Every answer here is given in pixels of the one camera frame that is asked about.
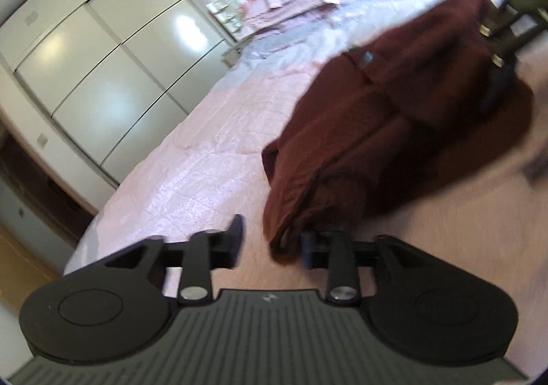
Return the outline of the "maroon knit sweater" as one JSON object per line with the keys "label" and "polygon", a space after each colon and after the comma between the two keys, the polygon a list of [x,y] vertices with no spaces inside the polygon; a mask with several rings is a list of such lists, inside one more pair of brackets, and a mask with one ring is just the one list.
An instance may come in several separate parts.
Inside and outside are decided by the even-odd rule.
{"label": "maroon knit sweater", "polygon": [[444,0],[330,59],[262,152],[275,262],[305,232],[353,227],[476,173],[531,128],[533,93],[493,63],[489,0]]}

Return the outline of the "white bedside shelf with items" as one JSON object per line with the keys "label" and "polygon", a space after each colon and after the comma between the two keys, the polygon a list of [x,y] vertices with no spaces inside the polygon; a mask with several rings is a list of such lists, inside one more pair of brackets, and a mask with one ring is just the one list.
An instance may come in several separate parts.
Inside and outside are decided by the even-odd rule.
{"label": "white bedside shelf with items", "polygon": [[249,42],[242,33],[240,11],[219,0],[211,0],[206,8],[210,17],[228,38],[228,49],[222,54],[222,59],[227,65],[233,67]]}

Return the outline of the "white sliding door wardrobe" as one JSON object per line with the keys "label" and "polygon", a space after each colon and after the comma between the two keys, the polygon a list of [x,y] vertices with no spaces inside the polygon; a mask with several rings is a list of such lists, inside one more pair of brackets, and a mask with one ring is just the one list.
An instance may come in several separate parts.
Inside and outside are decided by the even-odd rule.
{"label": "white sliding door wardrobe", "polygon": [[28,0],[1,28],[1,112],[89,211],[226,73],[192,0]]}

